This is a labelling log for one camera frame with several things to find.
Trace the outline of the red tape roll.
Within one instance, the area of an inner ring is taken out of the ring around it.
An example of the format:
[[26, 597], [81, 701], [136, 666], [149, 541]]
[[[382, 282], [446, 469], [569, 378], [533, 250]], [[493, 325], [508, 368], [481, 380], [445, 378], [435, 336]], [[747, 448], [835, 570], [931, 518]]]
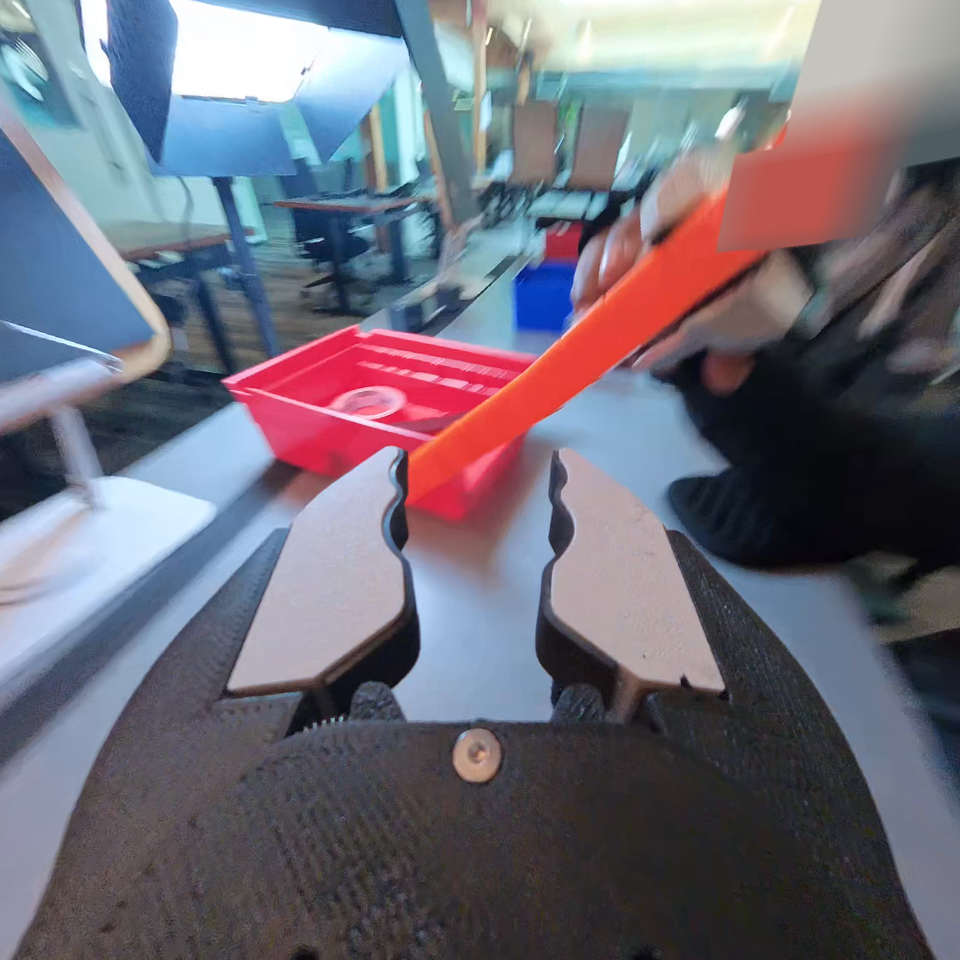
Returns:
[[366, 386], [347, 390], [328, 403], [334, 413], [379, 422], [401, 414], [407, 406], [403, 390], [391, 386]]

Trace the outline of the brown partition board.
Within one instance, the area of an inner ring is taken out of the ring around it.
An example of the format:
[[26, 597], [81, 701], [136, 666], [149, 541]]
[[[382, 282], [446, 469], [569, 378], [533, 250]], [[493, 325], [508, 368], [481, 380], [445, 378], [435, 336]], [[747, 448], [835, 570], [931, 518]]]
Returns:
[[512, 109], [510, 183], [550, 186], [557, 177], [558, 103], [529, 100]]
[[582, 108], [569, 189], [598, 193], [612, 188], [629, 117], [629, 111], [622, 108], [590, 104]]

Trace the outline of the red plastic bin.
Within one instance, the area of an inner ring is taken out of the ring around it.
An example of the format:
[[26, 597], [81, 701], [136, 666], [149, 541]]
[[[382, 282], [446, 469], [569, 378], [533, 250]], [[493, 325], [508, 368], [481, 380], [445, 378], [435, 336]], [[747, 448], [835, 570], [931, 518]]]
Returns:
[[[378, 450], [413, 452], [429, 436], [395, 422], [472, 411], [534, 362], [534, 356], [450, 339], [358, 325], [224, 380], [246, 406], [276, 459], [338, 478]], [[402, 413], [379, 421], [337, 414], [329, 403], [366, 386], [402, 390]]]

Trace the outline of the black flag panel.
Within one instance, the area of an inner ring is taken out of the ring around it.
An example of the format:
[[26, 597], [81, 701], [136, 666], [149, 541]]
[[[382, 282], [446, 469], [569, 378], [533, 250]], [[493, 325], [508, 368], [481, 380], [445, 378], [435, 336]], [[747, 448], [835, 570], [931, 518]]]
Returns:
[[462, 138], [452, 88], [426, 1], [395, 1], [402, 37], [421, 81], [438, 162], [438, 197], [445, 201], [448, 233], [462, 231], [479, 216], [474, 169]]

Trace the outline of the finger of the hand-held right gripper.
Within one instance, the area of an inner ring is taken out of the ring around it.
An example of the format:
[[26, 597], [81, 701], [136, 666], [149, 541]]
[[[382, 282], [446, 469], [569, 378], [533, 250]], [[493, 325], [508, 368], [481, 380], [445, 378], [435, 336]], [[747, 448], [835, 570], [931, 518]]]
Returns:
[[631, 368], [661, 374], [702, 352], [751, 354], [783, 339], [812, 294], [800, 259], [790, 250], [776, 250], [644, 347]]
[[689, 150], [657, 174], [639, 207], [644, 243], [656, 244], [703, 201], [722, 192], [734, 163], [733, 150]]

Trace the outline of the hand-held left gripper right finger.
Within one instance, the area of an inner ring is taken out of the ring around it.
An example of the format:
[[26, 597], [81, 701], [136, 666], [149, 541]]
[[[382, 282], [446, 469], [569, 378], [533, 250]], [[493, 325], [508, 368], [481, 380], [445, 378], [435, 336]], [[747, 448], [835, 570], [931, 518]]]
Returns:
[[629, 723], [651, 695], [722, 701], [727, 684], [666, 527], [627, 486], [569, 448], [552, 453], [536, 657], [553, 701], [590, 687]]

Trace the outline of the black light stand pole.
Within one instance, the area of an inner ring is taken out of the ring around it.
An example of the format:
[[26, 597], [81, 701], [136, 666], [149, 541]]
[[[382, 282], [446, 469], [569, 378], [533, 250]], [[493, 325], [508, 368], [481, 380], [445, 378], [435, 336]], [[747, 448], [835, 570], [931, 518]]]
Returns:
[[239, 281], [251, 306], [263, 352], [267, 358], [274, 358], [281, 353], [278, 332], [246, 228], [239, 216], [234, 197], [234, 179], [230, 176], [213, 176], [211, 183], [217, 191], [229, 228]]

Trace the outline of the studio light panel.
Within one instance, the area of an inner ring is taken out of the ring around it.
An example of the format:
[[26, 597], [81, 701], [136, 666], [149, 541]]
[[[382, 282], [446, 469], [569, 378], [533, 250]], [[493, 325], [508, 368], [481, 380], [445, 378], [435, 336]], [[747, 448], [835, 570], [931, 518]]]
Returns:
[[76, 6], [90, 66], [160, 176], [291, 175], [285, 108], [327, 162], [408, 62], [395, 2]]

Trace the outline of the orange tool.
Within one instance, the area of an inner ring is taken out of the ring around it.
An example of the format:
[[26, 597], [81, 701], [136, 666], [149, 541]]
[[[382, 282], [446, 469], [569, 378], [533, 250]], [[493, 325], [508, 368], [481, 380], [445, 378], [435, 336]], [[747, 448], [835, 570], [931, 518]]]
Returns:
[[414, 450], [408, 499], [420, 504], [478, 459], [520, 438], [753, 268], [759, 251], [718, 249], [726, 200], [722, 191], [702, 201], [531, 366]]

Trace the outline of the blue bin with white label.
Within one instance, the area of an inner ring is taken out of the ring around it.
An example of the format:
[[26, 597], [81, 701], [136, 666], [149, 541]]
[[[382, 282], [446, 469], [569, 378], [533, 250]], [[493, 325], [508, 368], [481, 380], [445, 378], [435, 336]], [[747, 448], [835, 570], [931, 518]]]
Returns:
[[518, 330], [561, 334], [571, 315], [576, 267], [543, 261], [523, 267], [513, 279], [513, 319]]

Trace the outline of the wooden office desk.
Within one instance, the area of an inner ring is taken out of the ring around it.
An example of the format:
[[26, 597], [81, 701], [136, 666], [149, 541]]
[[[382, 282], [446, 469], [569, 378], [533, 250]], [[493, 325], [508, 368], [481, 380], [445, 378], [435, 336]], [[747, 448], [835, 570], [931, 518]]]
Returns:
[[407, 286], [411, 282], [411, 271], [402, 238], [402, 223], [417, 213], [432, 210], [434, 200], [425, 195], [358, 194], [285, 198], [276, 200], [273, 206], [289, 212], [291, 208], [342, 212], [351, 218], [353, 224], [362, 222], [385, 231], [390, 247], [390, 270], [386, 280], [394, 286]]
[[[171, 337], [171, 363], [188, 378], [214, 380], [239, 371], [232, 339], [208, 280], [217, 274], [246, 298], [226, 228], [167, 222], [114, 222], [103, 229], [107, 240], [146, 290]], [[252, 306], [247, 300], [251, 312]], [[218, 362], [215, 370], [189, 366], [187, 322], [198, 314]]]

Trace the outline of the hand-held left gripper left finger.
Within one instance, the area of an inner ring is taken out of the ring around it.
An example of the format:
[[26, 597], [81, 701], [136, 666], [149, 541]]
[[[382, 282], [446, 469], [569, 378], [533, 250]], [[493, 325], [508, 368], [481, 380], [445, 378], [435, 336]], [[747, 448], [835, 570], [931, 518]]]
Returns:
[[233, 699], [299, 694], [317, 719], [354, 694], [393, 689], [421, 653], [404, 556], [407, 454], [388, 446], [320, 492], [292, 521], [225, 685]]

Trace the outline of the black box device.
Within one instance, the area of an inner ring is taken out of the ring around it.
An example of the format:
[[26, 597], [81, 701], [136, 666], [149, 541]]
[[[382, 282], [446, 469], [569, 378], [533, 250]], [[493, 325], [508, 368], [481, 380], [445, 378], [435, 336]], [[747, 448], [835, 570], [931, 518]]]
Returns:
[[458, 285], [441, 284], [426, 293], [408, 294], [390, 305], [390, 329], [438, 335], [457, 318], [463, 305]]

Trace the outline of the black office chair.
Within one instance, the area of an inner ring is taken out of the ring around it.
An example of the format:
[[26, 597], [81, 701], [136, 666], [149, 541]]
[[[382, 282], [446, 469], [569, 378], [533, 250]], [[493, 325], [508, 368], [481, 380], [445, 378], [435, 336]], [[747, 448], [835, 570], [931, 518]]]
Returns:
[[298, 294], [307, 300], [312, 290], [332, 285], [335, 304], [332, 307], [317, 307], [319, 313], [350, 318], [362, 313], [352, 306], [349, 284], [355, 275], [348, 270], [349, 264], [371, 252], [371, 242], [353, 229], [352, 218], [342, 212], [320, 209], [290, 208], [294, 241], [301, 257], [315, 267], [324, 265], [330, 270], [301, 286]]

